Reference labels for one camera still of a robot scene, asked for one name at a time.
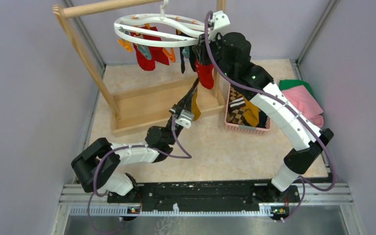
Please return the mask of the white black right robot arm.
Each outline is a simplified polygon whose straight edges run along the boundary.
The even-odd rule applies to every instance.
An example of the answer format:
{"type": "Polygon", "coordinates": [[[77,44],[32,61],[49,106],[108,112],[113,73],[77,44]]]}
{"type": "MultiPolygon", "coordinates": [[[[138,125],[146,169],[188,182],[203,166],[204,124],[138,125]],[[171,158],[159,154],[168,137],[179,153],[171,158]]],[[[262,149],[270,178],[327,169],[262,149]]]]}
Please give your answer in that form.
{"type": "Polygon", "coordinates": [[[288,137],[292,150],[268,184],[268,197],[280,202],[287,189],[325,152],[334,133],[322,130],[285,97],[274,78],[262,67],[251,62],[251,44],[238,32],[217,34],[211,39],[201,34],[193,46],[200,64],[212,64],[218,73],[251,104],[262,110],[288,137]]]}

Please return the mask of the white round clip hanger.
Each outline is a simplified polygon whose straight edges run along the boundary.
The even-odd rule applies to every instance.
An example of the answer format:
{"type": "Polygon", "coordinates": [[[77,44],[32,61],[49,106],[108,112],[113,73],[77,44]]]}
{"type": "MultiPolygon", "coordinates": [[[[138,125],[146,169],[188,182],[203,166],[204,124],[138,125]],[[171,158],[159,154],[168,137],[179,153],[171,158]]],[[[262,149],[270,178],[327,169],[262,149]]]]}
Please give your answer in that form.
{"type": "Polygon", "coordinates": [[[166,14],[164,0],[160,13],[142,13],[118,18],[114,32],[125,42],[148,47],[188,47],[196,44],[205,24],[192,18],[166,14]]]}

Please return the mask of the mustard yellow sock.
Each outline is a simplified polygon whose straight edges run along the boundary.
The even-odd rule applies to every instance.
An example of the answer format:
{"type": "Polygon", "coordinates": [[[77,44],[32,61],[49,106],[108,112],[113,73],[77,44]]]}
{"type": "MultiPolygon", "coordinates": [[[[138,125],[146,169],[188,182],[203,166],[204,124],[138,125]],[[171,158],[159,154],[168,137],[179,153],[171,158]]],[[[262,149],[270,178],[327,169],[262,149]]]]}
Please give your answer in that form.
{"type": "Polygon", "coordinates": [[[197,104],[198,90],[195,90],[191,97],[191,113],[193,114],[193,121],[197,121],[201,116],[201,111],[197,104]]]}

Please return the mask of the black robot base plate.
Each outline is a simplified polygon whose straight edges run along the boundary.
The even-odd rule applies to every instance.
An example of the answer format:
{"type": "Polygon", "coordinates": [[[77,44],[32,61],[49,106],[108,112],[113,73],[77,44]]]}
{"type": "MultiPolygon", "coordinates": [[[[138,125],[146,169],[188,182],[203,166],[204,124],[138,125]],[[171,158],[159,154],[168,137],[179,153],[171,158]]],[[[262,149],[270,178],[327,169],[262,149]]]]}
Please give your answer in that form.
{"type": "Polygon", "coordinates": [[[108,203],[135,203],[143,212],[167,212],[176,204],[181,212],[251,212],[264,203],[298,203],[297,186],[280,192],[268,180],[143,183],[129,196],[108,193],[108,203]]]}

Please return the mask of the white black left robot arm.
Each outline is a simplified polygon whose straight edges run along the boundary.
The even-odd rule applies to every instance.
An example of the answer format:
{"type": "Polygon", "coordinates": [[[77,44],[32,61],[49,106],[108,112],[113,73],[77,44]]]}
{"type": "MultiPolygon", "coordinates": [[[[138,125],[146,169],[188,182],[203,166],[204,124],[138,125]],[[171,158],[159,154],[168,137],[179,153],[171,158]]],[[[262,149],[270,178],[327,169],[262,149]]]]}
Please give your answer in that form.
{"type": "Polygon", "coordinates": [[[170,108],[171,115],[166,125],[151,126],[143,142],[117,144],[99,138],[75,157],[71,167],[83,190],[98,197],[111,192],[125,202],[132,202],[137,197],[138,184],[129,173],[117,173],[119,166],[158,163],[168,157],[191,159],[178,136],[194,121],[193,104],[198,85],[199,79],[196,78],[189,91],[170,108]]]}

